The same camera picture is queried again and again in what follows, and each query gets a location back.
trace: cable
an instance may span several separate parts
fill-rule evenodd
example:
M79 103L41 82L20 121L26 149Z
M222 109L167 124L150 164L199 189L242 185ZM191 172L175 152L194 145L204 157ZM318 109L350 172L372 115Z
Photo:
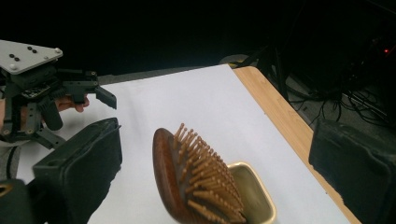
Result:
M9 155L8 155L8 159L7 159L7 168L6 168L7 179L11 179L11 178L12 178L12 176L11 176L11 164L12 164L12 159L14 158L15 150L16 150L17 148L18 148L18 147L13 147L13 148L10 150Z

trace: screw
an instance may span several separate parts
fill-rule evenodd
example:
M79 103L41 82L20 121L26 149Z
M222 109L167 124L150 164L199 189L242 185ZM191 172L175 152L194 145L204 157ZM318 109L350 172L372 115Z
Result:
M17 65L15 65L15 64L13 64L13 63L9 65L9 68L10 68L11 70L17 70L17 69L18 69Z

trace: black equipment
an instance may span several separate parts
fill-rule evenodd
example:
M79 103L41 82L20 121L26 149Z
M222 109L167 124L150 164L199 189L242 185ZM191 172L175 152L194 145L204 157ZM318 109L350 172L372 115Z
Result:
M99 86L95 72L57 68L62 54L60 49L0 40L6 98L2 138L10 143L32 140L55 149L34 165L35 179L27 185L19 179L0 181L0 223L87 223L120 169L116 118L96 121L67 141L52 132L63 127L55 104L59 97L69 95L75 104L84 104L85 95L95 93L117 108L116 97Z
M396 222L396 149L345 124L318 120L309 163L362 223Z

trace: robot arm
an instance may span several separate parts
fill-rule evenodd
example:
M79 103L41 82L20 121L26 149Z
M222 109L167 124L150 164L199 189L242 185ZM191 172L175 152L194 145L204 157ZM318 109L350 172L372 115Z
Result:
M0 66L6 90L6 113L1 135L7 142L34 140L46 148L56 148L64 140L47 130L59 130L62 119L55 99L71 95L83 104L84 95L95 93L106 105L117 108L117 99L98 84L96 72L58 69L60 49L0 40ZM21 108L28 107L26 127L21 130Z

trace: hairbrush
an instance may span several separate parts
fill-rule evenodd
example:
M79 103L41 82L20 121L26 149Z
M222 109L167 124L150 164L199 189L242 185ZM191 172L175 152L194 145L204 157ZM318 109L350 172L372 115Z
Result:
M193 129L184 123L175 134L157 129L152 150L158 191L177 222L246 223L227 165Z

